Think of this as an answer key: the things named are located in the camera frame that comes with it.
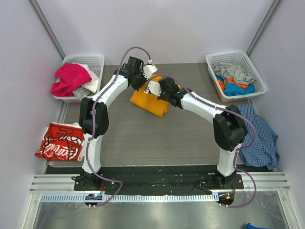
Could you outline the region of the orange yellow t shirt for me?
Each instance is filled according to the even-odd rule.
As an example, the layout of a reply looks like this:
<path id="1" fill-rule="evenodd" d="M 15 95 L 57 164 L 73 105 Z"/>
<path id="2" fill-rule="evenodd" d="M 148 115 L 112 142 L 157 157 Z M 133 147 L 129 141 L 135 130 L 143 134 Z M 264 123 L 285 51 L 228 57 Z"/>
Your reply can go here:
<path id="1" fill-rule="evenodd" d="M 146 83 L 138 91 L 134 91 L 130 98 L 130 102 L 145 111 L 162 117 L 163 114 L 167 112 L 171 99 L 165 94 L 161 94 L 160 96 L 147 94 L 145 92 L 145 87 Z"/>

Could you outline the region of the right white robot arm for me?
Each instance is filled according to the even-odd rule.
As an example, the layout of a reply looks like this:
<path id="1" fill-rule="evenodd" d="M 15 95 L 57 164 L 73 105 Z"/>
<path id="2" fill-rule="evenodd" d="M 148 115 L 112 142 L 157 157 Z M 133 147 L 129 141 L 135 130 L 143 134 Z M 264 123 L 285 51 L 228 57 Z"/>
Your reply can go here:
<path id="1" fill-rule="evenodd" d="M 191 111 L 213 125 L 214 139 L 220 148 L 220 155 L 212 185 L 227 188 L 236 174 L 237 149 L 248 134 L 239 109 L 235 105 L 225 107 L 212 103 L 195 92 L 179 86 L 169 77 L 160 79 L 158 84 L 159 99 Z"/>

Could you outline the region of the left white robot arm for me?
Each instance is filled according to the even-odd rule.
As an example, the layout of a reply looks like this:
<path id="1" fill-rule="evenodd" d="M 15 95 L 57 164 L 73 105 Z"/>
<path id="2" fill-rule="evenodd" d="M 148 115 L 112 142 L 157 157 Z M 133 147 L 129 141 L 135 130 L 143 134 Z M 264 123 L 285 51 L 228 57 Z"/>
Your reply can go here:
<path id="1" fill-rule="evenodd" d="M 84 133 L 85 153 L 80 175 L 72 177 L 74 190 L 97 190 L 102 185 L 100 156 L 102 139 L 109 127 L 108 109 L 129 86 L 139 89 L 144 85 L 147 79 L 143 68 L 142 60 L 129 57 L 96 95 L 81 101 L 79 125 Z"/>

